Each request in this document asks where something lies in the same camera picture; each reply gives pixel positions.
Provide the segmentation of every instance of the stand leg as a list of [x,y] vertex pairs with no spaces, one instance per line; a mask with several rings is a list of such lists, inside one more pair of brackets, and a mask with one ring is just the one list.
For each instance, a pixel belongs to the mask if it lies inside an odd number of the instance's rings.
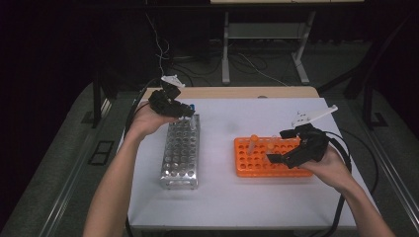
[[315,17],[315,12],[310,12],[308,15],[307,22],[305,23],[304,31],[302,33],[301,41],[299,43],[298,50],[292,54],[293,57],[293,64],[295,66],[296,72],[298,73],[299,79],[303,85],[307,85],[309,83],[307,74],[305,73],[305,69],[301,62],[302,53],[304,52],[305,45],[308,41],[308,36],[311,31],[311,26],[313,24]]
[[228,12],[225,13],[224,21],[224,47],[222,51],[222,84],[230,84],[230,71],[228,68]]
[[93,128],[96,128],[101,118],[101,87],[99,72],[96,72],[93,78]]

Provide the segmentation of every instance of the dark background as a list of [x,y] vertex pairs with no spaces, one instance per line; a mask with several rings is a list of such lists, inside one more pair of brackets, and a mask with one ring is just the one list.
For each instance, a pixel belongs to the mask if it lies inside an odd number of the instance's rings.
[[[171,1],[190,2],[208,1]],[[71,105],[92,82],[93,75],[100,72],[106,95],[114,97],[120,90],[137,90],[160,72],[154,55],[154,34],[140,9],[86,10],[71,1],[50,0],[0,4],[0,88],[5,130],[0,165],[3,228]],[[310,41],[385,39],[413,6],[414,1],[387,0],[367,1],[362,7],[319,8]],[[299,14],[303,13],[296,10],[289,17],[298,18]],[[375,71],[377,88],[417,136],[419,127],[413,115],[417,114],[415,102],[419,101],[418,15],[416,11],[406,22]],[[152,11],[150,16],[173,47],[203,53],[209,39],[222,38],[221,11]],[[246,11],[235,17],[238,21],[258,18]],[[283,20],[275,13],[264,14],[262,20],[266,19]]]

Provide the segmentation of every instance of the metal stand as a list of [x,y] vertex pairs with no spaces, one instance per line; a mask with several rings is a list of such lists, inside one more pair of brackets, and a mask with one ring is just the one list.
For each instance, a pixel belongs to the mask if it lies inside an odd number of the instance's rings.
[[228,12],[226,12],[224,20],[224,47],[222,55],[222,84],[230,84],[228,68],[228,39],[299,39],[300,42],[298,50],[292,53],[292,58],[301,83],[303,85],[307,85],[309,80],[302,65],[301,57],[308,41],[314,17],[315,11],[310,12],[307,21],[304,23],[302,33],[300,34],[298,32],[295,35],[295,29],[299,29],[301,23],[229,23]]

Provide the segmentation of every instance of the test tube rack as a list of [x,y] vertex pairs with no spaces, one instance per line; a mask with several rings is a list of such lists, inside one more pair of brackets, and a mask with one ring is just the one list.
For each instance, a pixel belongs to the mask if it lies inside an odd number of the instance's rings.
[[167,190],[198,187],[200,116],[169,123],[161,167],[160,184]]
[[281,139],[276,137],[258,137],[251,144],[250,137],[237,137],[234,139],[234,153],[236,174],[239,177],[309,177],[310,171],[294,167],[288,168],[285,164],[273,164],[266,156],[267,152],[286,154],[299,146],[299,138]]

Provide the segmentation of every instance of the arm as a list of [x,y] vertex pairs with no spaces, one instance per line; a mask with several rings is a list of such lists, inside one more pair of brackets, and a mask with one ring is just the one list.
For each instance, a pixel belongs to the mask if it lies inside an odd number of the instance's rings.
[[162,124],[175,120],[176,118],[158,115],[148,105],[138,111],[123,144],[93,196],[83,236],[123,235],[139,143]]
[[395,236],[333,147],[327,148],[320,162],[306,162],[299,167],[311,171],[342,194],[351,208],[361,236]]

